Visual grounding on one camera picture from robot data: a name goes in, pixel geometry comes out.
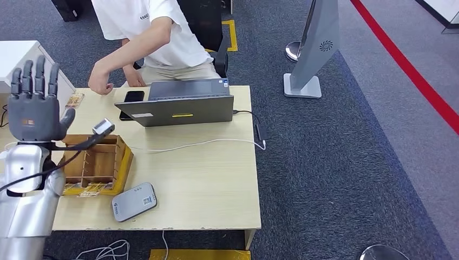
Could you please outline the person's left hand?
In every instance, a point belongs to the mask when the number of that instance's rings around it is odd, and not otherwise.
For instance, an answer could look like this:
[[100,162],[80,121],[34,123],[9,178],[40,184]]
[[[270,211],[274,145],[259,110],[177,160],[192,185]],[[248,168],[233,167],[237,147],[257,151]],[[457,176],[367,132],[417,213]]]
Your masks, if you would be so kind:
[[97,61],[90,73],[88,87],[97,94],[107,95],[113,89],[113,84],[109,83],[111,70],[102,60]]

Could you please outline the person's right hand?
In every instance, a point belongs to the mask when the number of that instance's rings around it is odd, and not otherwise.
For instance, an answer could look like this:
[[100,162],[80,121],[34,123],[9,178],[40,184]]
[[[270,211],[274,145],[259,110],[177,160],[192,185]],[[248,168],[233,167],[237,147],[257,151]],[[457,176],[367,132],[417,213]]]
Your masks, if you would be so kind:
[[133,65],[123,67],[123,72],[126,77],[126,82],[129,87],[145,87],[146,84],[140,72]]

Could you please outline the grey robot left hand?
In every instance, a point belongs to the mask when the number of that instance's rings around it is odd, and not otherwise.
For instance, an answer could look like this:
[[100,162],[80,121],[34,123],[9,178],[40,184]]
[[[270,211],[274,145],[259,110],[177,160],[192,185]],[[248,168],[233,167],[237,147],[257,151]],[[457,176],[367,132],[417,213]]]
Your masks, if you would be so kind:
[[26,60],[24,67],[15,68],[12,74],[8,99],[9,129],[21,142],[63,140],[75,118],[76,111],[73,108],[68,108],[60,117],[58,63],[51,66],[48,92],[45,92],[45,61],[45,56],[38,57],[35,77],[31,77],[32,60]]

